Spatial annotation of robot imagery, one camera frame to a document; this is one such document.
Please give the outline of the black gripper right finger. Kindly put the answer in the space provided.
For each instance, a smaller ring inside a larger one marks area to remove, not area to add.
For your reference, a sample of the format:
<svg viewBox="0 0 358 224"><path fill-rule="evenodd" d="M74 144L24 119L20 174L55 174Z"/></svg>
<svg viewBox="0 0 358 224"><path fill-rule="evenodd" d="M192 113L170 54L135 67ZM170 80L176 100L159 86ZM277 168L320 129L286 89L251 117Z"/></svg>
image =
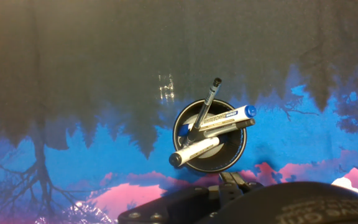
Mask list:
<svg viewBox="0 0 358 224"><path fill-rule="evenodd" d="M230 174L243 193L250 192L251 190L255 190L263 187L263 185L259 182L246 181L243 178L243 176L241 176L240 173L238 172L231 172Z"/></svg>

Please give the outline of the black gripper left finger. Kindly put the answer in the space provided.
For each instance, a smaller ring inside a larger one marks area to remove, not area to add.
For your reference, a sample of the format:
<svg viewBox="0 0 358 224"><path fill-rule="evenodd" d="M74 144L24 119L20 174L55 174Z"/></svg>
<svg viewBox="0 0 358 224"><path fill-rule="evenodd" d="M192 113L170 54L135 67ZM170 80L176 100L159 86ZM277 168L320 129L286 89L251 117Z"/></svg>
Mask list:
<svg viewBox="0 0 358 224"><path fill-rule="evenodd" d="M118 224L207 223L238 196L238 174L222 172L222 183L188 187L121 213Z"/></svg>

